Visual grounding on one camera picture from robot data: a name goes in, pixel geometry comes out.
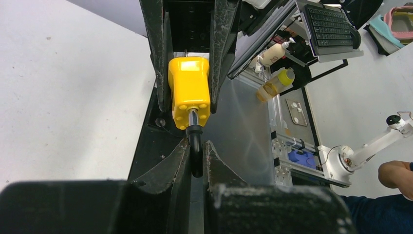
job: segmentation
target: blue sleeve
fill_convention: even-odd
[[[376,199],[341,196],[359,234],[412,233],[413,202],[403,195]]]

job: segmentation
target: white floor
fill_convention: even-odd
[[[386,57],[377,53],[370,36],[361,30],[364,56],[349,59],[349,66],[307,86],[321,144],[361,147],[386,128],[386,118],[397,111],[413,111],[413,43]],[[315,64],[313,75],[339,62]],[[378,197],[397,194],[377,179],[381,163],[413,161],[413,138],[404,139],[378,153],[352,175],[348,189],[335,187],[342,195]]]
[[[0,9],[0,191],[126,179],[154,84],[147,39],[65,0]]]

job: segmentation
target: screw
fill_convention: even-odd
[[[338,219],[337,219],[337,223],[338,223],[339,225],[341,225],[341,226],[344,226],[344,225],[346,224],[346,222],[344,222],[344,220],[341,219],[341,218],[338,218]]]
[[[156,126],[162,128],[162,127],[165,126],[166,123],[165,123],[165,120],[163,118],[157,118],[157,119],[155,119],[155,124],[156,124]]]
[[[339,232],[340,234],[347,234],[347,230],[346,230],[344,227],[340,227],[340,228],[338,229],[338,232]]]

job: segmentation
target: black keyboard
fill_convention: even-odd
[[[343,12],[306,5],[306,17],[312,31],[312,41],[318,47],[352,47],[350,24]]]

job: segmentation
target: yellow bottle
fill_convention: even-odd
[[[257,91],[257,97],[260,101],[266,102],[282,91],[286,90],[295,79],[294,70],[289,68],[282,70],[278,75],[271,78],[263,84]]]

